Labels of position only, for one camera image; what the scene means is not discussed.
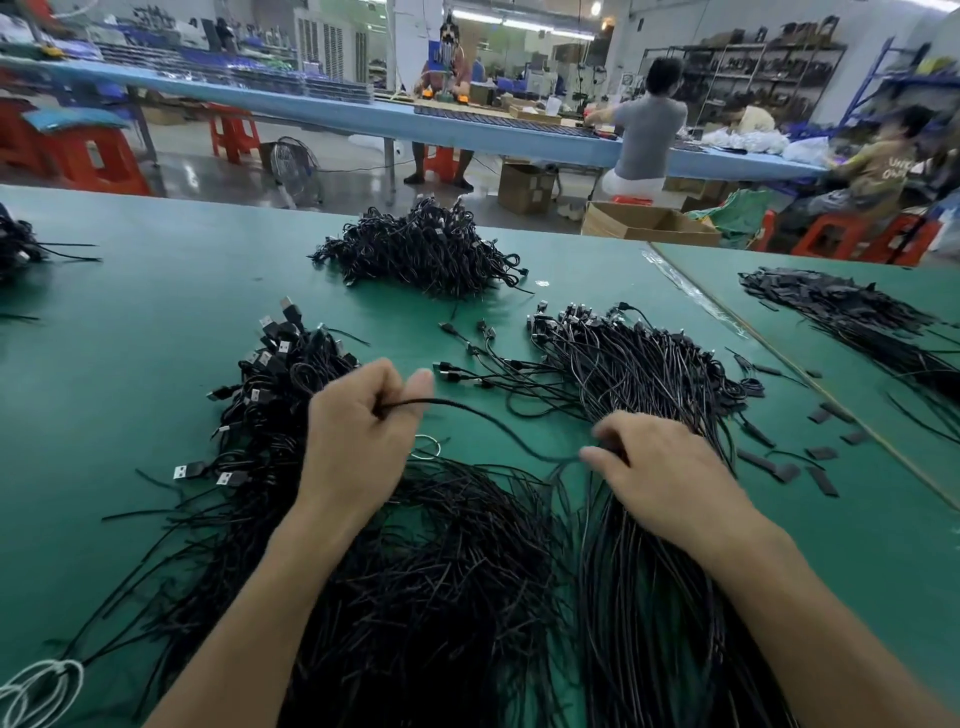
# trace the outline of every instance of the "white ring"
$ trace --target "white ring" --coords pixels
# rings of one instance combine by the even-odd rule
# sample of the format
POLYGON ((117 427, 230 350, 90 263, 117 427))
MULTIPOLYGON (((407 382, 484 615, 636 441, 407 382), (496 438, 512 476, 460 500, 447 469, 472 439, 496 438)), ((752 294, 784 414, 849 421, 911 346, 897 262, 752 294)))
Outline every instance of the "white ring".
POLYGON ((415 450, 412 450, 410 452, 410 457, 414 458, 415 460, 436 460, 438 457, 440 457, 440 450, 442 448, 437 438, 430 437, 430 435, 416 435, 414 437, 414 443, 416 443, 418 437, 425 437, 427 440, 431 441, 434 445, 437 446, 437 452, 433 455, 430 455, 430 457, 423 457, 422 455, 417 455, 417 452, 415 450))

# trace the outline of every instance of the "red plastic stool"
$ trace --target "red plastic stool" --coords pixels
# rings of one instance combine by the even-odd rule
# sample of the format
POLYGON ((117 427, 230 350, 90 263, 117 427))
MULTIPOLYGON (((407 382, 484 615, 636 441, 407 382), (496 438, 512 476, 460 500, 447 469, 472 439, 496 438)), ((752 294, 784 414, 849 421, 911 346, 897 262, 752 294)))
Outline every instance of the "red plastic stool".
POLYGON ((613 195, 611 202, 618 205, 643 205, 645 207, 654 203, 653 200, 648 200, 645 197, 631 197, 630 195, 613 195))
POLYGON ((118 195, 151 194, 127 138, 119 129, 74 127, 44 134, 42 144, 72 189, 118 195), (101 167, 90 158, 91 143, 100 154, 101 167))
MULTIPOLYGON (((857 260, 863 260, 868 263, 887 262, 887 260, 890 259, 890 255, 897 249, 897 245, 891 245, 891 243, 893 243, 897 237, 913 228, 920 219, 918 215, 911 215, 906 212, 897 215, 893 222, 887 226, 887 229, 867 246, 867 250, 863 251, 857 260)), ((924 253, 926 253, 926 249, 930 247, 930 243, 933 242, 933 238, 940 232, 941 227, 942 225, 938 220, 927 220, 924 226, 913 236, 913 240, 903 249, 903 252, 900 253, 897 259, 894 260, 894 263, 910 267, 917 265, 924 256, 924 253)))
POLYGON ((862 215, 853 215, 849 213, 829 212, 821 215, 806 231, 806 235, 790 251, 792 255, 805 255, 807 257, 829 257, 836 260, 850 260, 850 256, 856 250, 856 246, 863 240, 867 230, 874 223, 873 220, 862 215), (840 238, 840 244, 837 245, 833 255, 821 255, 814 252, 814 247, 820 241, 821 235, 827 228, 840 228, 843 230, 843 236, 840 238))
POLYGON ((435 147, 427 145, 423 150, 423 172, 435 172, 441 182, 453 182, 457 176, 457 166, 460 164, 458 158, 453 158, 453 153, 457 150, 452 147, 435 147))
POLYGON ((240 155, 248 155, 254 149, 260 148, 260 135, 256 132, 256 124, 252 118, 237 118, 252 116, 249 111, 227 107, 222 104, 207 104, 211 111, 219 111, 220 116, 210 117, 210 142, 213 145, 213 156, 220 156, 220 148, 227 150, 227 161, 231 164, 240 163, 240 155), (217 119, 223 131, 217 129, 217 119), (250 124, 248 133, 244 122, 250 124))
POLYGON ((767 244, 770 242, 770 238, 774 236, 774 230, 776 227, 777 213, 772 209, 768 209, 763 213, 763 220, 760 222, 760 229, 756 232, 757 235, 753 242, 747 246, 748 250, 752 250, 757 253, 766 253, 767 244))
POLYGON ((0 162, 50 177, 41 152, 42 139, 22 116, 35 109, 26 99, 0 99, 0 162))

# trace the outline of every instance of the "white pants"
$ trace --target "white pants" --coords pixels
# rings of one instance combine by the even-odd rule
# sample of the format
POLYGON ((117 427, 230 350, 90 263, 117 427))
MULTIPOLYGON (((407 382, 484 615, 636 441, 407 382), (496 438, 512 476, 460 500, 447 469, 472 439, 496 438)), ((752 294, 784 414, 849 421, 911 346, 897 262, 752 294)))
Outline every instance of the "white pants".
POLYGON ((653 197, 658 192, 662 192, 665 177, 657 177, 652 180, 624 180, 617 177, 616 172, 611 170, 603 176, 600 181, 600 187, 608 195, 626 195, 627 197, 653 197))

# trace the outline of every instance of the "air conditioner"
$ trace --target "air conditioner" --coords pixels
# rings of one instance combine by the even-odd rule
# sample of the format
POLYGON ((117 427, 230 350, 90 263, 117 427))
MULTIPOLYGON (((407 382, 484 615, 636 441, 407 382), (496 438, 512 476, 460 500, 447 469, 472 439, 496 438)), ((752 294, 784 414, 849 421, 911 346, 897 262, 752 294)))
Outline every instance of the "air conditioner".
POLYGON ((348 22, 324 20, 318 12, 294 9, 300 70, 316 63, 331 79, 367 82, 367 34, 348 22))

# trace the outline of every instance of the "gray t-shirt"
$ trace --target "gray t-shirt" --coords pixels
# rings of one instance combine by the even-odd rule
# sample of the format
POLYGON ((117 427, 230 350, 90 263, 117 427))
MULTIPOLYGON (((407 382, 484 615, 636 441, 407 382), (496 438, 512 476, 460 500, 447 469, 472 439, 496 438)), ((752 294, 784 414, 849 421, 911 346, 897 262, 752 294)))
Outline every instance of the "gray t-shirt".
POLYGON ((624 180, 655 180, 666 176, 666 155, 686 123, 686 104, 644 94, 613 110, 613 123, 623 127, 623 149, 616 176, 624 180))

